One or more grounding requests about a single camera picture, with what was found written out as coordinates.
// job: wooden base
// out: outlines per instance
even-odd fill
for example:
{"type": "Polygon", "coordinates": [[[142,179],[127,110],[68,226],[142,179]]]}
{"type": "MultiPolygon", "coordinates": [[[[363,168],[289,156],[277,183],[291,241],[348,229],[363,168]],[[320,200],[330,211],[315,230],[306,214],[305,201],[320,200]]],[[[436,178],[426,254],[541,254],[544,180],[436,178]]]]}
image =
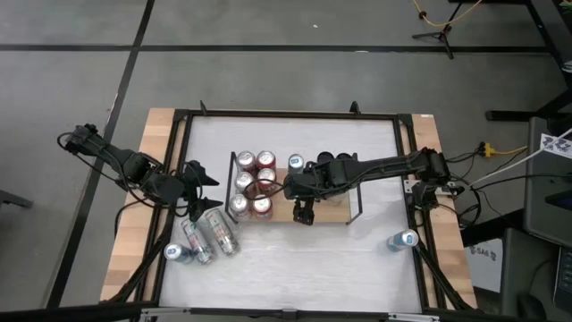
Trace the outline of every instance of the wooden base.
{"type": "MultiPolygon", "coordinates": [[[[287,169],[276,169],[276,181],[284,182],[284,177],[288,174],[287,169]]],[[[351,219],[351,211],[349,210],[349,194],[346,192],[341,196],[340,202],[330,200],[321,200],[314,203],[314,223],[347,223],[351,219]]],[[[294,209],[294,200],[284,198],[283,193],[277,193],[271,197],[273,204],[273,216],[264,222],[277,223],[293,223],[292,210],[294,209]]],[[[251,216],[248,220],[251,222],[262,222],[255,216],[251,216]]]]}

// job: lying can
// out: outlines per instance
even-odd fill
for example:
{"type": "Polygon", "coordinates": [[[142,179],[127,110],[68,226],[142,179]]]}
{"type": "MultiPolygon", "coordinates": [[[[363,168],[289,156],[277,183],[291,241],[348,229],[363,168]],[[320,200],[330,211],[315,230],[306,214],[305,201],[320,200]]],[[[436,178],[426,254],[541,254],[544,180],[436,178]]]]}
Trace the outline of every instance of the lying can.
{"type": "Polygon", "coordinates": [[[288,158],[288,174],[301,174],[304,170],[304,158],[299,154],[293,154],[288,158]]]}
{"type": "Polygon", "coordinates": [[[207,210],[205,218],[224,255],[230,256],[237,253],[239,251],[239,243],[234,238],[231,228],[224,221],[221,210],[218,208],[207,210]]]}
{"type": "Polygon", "coordinates": [[[248,218],[248,199],[242,194],[235,194],[229,200],[232,215],[235,219],[247,219],[248,218]]]}
{"type": "MultiPolygon", "coordinates": [[[[265,195],[257,195],[257,198],[262,198],[265,195]]],[[[252,202],[252,210],[257,219],[270,220],[272,218],[272,201],[270,198],[262,198],[252,202]]]]}
{"type": "Polygon", "coordinates": [[[248,172],[253,175],[257,172],[257,158],[254,153],[250,151],[241,151],[236,156],[236,165],[239,171],[248,172]]]}
{"type": "Polygon", "coordinates": [[[414,247],[419,242],[419,236],[412,229],[396,233],[387,239],[387,247],[391,251],[400,251],[414,247]]]}
{"type": "Polygon", "coordinates": [[[257,156],[257,168],[262,169],[273,169],[276,171],[276,156],[270,151],[261,151],[257,156]]]}
{"type": "Polygon", "coordinates": [[[276,172],[273,169],[262,169],[258,172],[257,185],[261,193],[269,193],[276,190],[276,184],[267,180],[276,181],[276,172]]]}
{"type": "Polygon", "coordinates": [[[236,191],[238,193],[242,193],[247,198],[254,197],[256,195],[257,186],[255,184],[251,184],[253,181],[254,177],[252,174],[249,174],[248,172],[239,172],[236,175],[236,180],[234,180],[236,191]]]}
{"type": "Polygon", "coordinates": [[[187,235],[190,248],[195,253],[197,261],[203,265],[210,263],[215,259],[215,252],[211,245],[206,241],[205,236],[201,233],[197,223],[185,219],[181,222],[182,231],[187,235]]]}
{"type": "Polygon", "coordinates": [[[195,258],[195,254],[189,248],[173,242],[164,248],[164,257],[177,263],[189,264],[195,258]]]}

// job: yellow cable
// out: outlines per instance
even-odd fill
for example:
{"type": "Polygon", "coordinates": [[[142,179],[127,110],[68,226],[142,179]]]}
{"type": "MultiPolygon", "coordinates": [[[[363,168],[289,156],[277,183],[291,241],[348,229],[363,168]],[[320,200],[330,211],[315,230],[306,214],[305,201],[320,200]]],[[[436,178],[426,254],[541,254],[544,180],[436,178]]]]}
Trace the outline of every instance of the yellow cable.
{"type": "MultiPolygon", "coordinates": [[[[448,24],[452,24],[455,21],[459,21],[461,20],[463,17],[465,17],[465,15],[467,15],[467,13],[470,13],[471,10],[475,9],[476,6],[478,6],[483,0],[479,0],[477,1],[475,4],[473,4],[472,7],[468,8],[464,13],[462,13],[459,17],[451,20],[451,21],[447,21],[447,22],[440,22],[440,23],[435,23],[435,22],[430,22],[426,16],[423,16],[423,19],[430,25],[434,26],[434,27],[444,27],[448,24]]],[[[421,7],[419,6],[419,4],[417,3],[417,0],[413,0],[413,3],[415,4],[415,7],[417,8],[417,11],[419,13],[421,13],[423,10],[421,10],[421,7]]]]}
{"type": "Polygon", "coordinates": [[[520,152],[520,151],[522,151],[522,150],[524,150],[524,149],[526,149],[526,148],[528,148],[528,146],[524,146],[524,147],[520,147],[520,148],[515,148],[515,149],[513,149],[512,151],[506,151],[506,152],[494,151],[494,152],[492,152],[492,153],[495,154],[495,155],[506,156],[506,155],[511,155],[511,154],[520,152]]]}

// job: black table leg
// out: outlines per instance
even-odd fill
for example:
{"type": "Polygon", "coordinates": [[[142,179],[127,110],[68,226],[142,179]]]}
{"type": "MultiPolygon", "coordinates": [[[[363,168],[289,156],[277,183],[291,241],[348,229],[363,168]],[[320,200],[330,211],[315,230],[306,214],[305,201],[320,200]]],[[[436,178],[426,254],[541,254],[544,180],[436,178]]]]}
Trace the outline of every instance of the black table leg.
{"type": "Polygon", "coordinates": [[[14,204],[23,208],[31,208],[34,204],[32,201],[18,197],[6,191],[0,191],[0,205],[1,204],[14,204]]]}
{"type": "Polygon", "coordinates": [[[486,111],[484,115],[488,121],[511,121],[511,122],[528,122],[531,117],[550,117],[563,116],[558,111],[568,104],[572,104],[572,89],[565,90],[562,94],[555,97],[545,106],[539,108],[535,112],[520,111],[486,111]]]}
{"type": "Polygon", "coordinates": [[[495,238],[502,238],[507,228],[522,231],[524,209],[515,210],[505,216],[494,218],[479,225],[465,228],[461,231],[461,239],[465,247],[486,242],[495,238]]]}

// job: aluminum can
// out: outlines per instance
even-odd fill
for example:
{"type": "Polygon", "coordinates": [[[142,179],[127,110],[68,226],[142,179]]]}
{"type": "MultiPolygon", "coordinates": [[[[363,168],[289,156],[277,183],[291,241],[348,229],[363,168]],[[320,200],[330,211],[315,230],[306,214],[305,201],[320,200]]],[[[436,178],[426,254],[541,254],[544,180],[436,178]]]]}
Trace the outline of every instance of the aluminum can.
{"type": "Polygon", "coordinates": [[[244,171],[256,175],[257,173],[257,157],[250,151],[241,151],[236,156],[236,166],[239,171],[244,171]]]}
{"type": "MultiPolygon", "coordinates": [[[[266,179],[276,181],[276,172],[273,169],[262,169],[258,172],[258,180],[266,179]]],[[[276,190],[276,184],[274,182],[259,181],[257,182],[258,190],[260,193],[268,193],[276,190]]]]}
{"type": "Polygon", "coordinates": [[[197,261],[203,265],[213,261],[213,259],[215,259],[215,252],[211,245],[208,244],[208,241],[206,241],[206,238],[198,228],[197,223],[193,223],[189,219],[185,219],[181,222],[181,227],[182,231],[187,235],[190,248],[195,253],[197,261]]]}
{"type": "Polygon", "coordinates": [[[257,156],[257,168],[262,169],[273,169],[276,171],[276,156],[270,151],[261,151],[257,156]]]}
{"type": "Polygon", "coordinates": [[[272,218],[272,208],[272,201],[270,198],[264,198],[252,202],[254,215],[260,220],[270,220],[270,218],[272,218]]]}
{"type": "Polygon", "coordinates": [[[204,216],[224,255],[230,256],[237,253],[240,249],[239,242],[234,238],[231,228],[223,218],[221,210],[218,208],[207,210],[204,216]]]}
{"type": "Polygon", "coordinates": [[[189,248],[172,242],[164,248],[164,257],[177,263],[189,264],[195,258],[195,254],[189,248]]]}
{"type": "Polygon", "coordinates": [[[288,174],[301,174],[304,170],[304,158],[299,154],[293,154],[288,158],[288,174]]]}
{"type": "Polygon", "coordinates": [[[229,200],[230,209],[235,219],[248,219],[250,213],[248,212],[249,202],[248,199],[242,194],[235,194],[229,200]]]}
{"type": "Polygon", "coordinates": [[[391,251],[400,251],[414,247],[419,242],[419,236],[412,229],[396,233],[387,239],[387,247],[391,251]]]}
{"type": "Polygon", "coordinates": [[[254,177],[252,174],[249,174],[248,172],[239,172],[234,180],[236,191],[238,193],[242,193],[246,197],[254,197],[257,194],[257,185],[251,184],[253,181],[254,177]]]}

